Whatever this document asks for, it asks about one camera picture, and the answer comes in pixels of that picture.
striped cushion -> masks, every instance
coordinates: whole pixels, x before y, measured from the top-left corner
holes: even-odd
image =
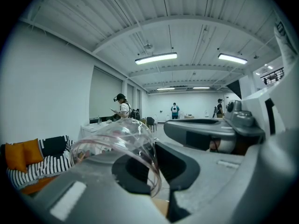
[[[7,169],[6,173],[12,185],[16,189],[22,189],[28,185],[38,182],[38,180],[36,179],[36,167],[37,163],[28,165],[27,173],[11,169]]]
[[[69,152],[74,143],[68,139],[65,150]],[[70,167],[71,161],[67,155],[57,154],[45,157],[42,162],[28,165],[27,173],[7,169],[7,175],[16,189],[22,189],[28,185],[37,183],[38,179],[60,175]]]
[[[65,150],[66,151],[71,151],[71,147],[75,142],[73,140],[69,140],[69,137],[67,136],[67,143],[66,143],[66,147]]]
[[[68,136],[57,136],[38,141],[43,157],[60,154],[65,150]]]
[[[65,172],[71,167],[71,161],[63,154],[45,157],[42,165],[37,170],[37,178],[52,177]]]

couch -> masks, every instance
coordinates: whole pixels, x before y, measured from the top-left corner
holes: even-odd
[[[23,169],[23,171],[8,168],[9,166],[7,162],[10,162],[10,160],[8,160],[7,153],[10,152],[9,150],[11,149],[11,146],[7,145],[19,146],[20,144],[23,144],[24,147],[25,144],[30,146],[35,143],[38,145],[41,155],[39,162],[26,165],[25,170]],[[16,189],[25,194],[34,193],[41,190],[56,176],[62,174],[71,167],[69,151],[73,144],[74,142],[65,135],[43,140],[30,140],[18,144],[1,145],[1,165],[5,166],[8,178]]]

white shirt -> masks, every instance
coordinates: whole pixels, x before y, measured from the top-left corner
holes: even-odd
[[[128,105],[126,103],[122,103],[120,113],[124,114],[126,117],[128,117],[130,115],[130,108],[131,108],[130,104]]]

ceiling beam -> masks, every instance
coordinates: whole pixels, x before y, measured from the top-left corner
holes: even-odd
[[[219,81],[217,82],[217,84],[214,85],[222,85],[225,84],[224,81]],[[206,81],[178,81],[178,82],[164,82],[165,86],[174,86],[174,85],[193,85],[193,86],[197,86],[197,85],[204,85],[204,86],[210,86],[212,85],[212,81],[206,80]],[[143,85],[143,88],[159,88],[159,87],[163,87],[162,83],[154,83],[154,84],[145,84]]]
[[[135,24],[130,27],[124,28],[123,30],[120,30],[119,32],[114,33],[113,35],[109,36],[105,40],[101,41],[93,50],[93,53],[96,54],[99,51],[103,50],[104,48],[110,46],[111,44],[124,39],[128,37],[131,34],[141,32],[140,27],[142,27],[143,30],[156,28],[159,26],[166,26],[166,25],[173,25],[173,24],[196,24],[196,25],[212,25],[217,27],[226,28],[229,30],[234,30],[235,32],[239,32],[241,34],[248,35],[253,41],[256,41],[260,45],[265,45],[265,41],[263,41],[260,37],[257,35],[249,32],[248,30],[237,26],[233,23],[230,23],[228,21],[223,21],[220,19],[212,18],[212,17],[204,17],[204,16],[195,16],[195,15],[175,15],[175,16],[167,16],[167,17],[158,17],[150,20],[146,20],[143,22],[140,22],[139,25]],[[274,53],[276,51],[272,48],[266,45],[270,50],[272,50]]]
[[[232,80],[226,82],[226,83],[223,84],[222,86],[220,86],[217,90],[220,90],[220,89],[222,89],[222,88],[228,86],[230,83],[233,83],[233,82],[235,82],[235,81],[241,79],[243,76],[244,76],[244,75],[239,75],[238,77],[236,77],[236,78],[234,78],[234,79],[232,79]]]
[[[213,65],[179,65],[179,66],[169,66],[169,67],[161,67],[160,72],[168,72],[168,71],[181,71],[181,70],[215,70],[215,71],[226,71],[230,72],[232,68],[222,67],[222,66],[213,66]],[[149,69],[149,70],[141,70],[137,72],[132,72],[129,74],[130,77],[137,77],[149,74],[159,73],[157,68]],[[235,69],[232,73],[244,74],[243,69]]]

glass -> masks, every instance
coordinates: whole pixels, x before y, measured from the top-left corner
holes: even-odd
[[[83,138],[71,148],[71,164],[106,152],[122,152],[138,160],[154,175],[148,177],[151,196],[161,188],[154,137],[149,128],[136,119],[120,119],[100,129],[95,135]]]

